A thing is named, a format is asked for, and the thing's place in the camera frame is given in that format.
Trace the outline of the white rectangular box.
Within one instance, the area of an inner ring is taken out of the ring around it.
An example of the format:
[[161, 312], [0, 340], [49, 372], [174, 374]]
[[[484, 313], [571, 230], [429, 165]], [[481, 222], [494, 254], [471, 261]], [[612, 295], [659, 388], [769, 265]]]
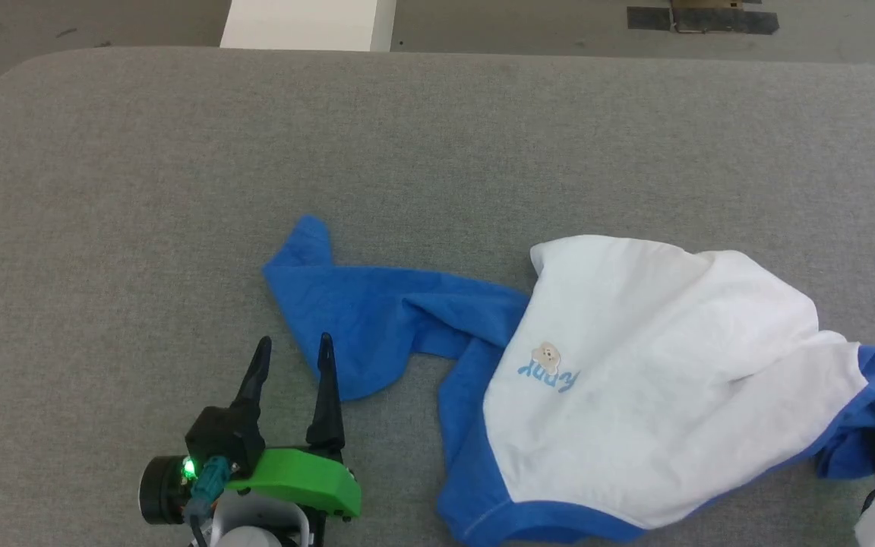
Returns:
[[398, 0], [232, 0], [221, 48], [388, 52]]

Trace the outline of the small black floor tape patch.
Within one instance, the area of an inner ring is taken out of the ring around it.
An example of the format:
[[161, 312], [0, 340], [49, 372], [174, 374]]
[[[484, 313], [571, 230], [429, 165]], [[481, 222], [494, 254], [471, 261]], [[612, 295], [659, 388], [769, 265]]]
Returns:
[[670, 8], [627, 7], [627, 28], [670, 32], [673, 27]]

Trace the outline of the long black floor tape patch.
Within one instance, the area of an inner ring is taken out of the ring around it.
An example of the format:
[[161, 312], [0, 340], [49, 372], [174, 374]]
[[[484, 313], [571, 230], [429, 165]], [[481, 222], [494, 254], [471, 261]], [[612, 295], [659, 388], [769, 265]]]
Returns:
[[773, 35], [778, 15], [763, 11], [763, 0], [670, 0], [671, 22], [678, 33]]

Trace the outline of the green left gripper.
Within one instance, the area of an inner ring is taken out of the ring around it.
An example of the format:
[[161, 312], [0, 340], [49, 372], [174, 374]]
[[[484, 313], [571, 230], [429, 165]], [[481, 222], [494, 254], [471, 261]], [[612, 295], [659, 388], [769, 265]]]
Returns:
[[[271, 350], [271, 338], [260, 338], [232, 408], [260, 408]], [[138, 488], [142, 518], [150, 525], [204, 525], [220, 512], [225, 494], [233, 494], [236, 501], [260, 495], [265, 501], [284, 501], [327, 516], [358, 518], [361, 487], [350, 470], [338, 463], [343, 460], [345, 429], [330, 333], [321, 335], [317, 368], [314, 415], [305, 436], [308, 451], [266, 449], [247, 480], [232, 478], [235, 466], [225, 457], [211, 457], [199, 476], [188, 456], [155, 457]]]

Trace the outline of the white and blue shirt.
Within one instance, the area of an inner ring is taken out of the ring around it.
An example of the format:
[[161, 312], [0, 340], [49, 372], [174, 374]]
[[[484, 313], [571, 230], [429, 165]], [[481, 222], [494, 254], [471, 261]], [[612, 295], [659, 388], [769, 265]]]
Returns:
[[871, 474], [875, 346], [820, 329], [813, 301], [738, 251], [581, 235], [532, 246], [531, 296], [441, 271], [334, 263], [317, 218], [264, 279], [343, 400], [414, 353], [454, 361], [438, 409], [437, 511], [466, 547], [631, 541], [796, 460]]

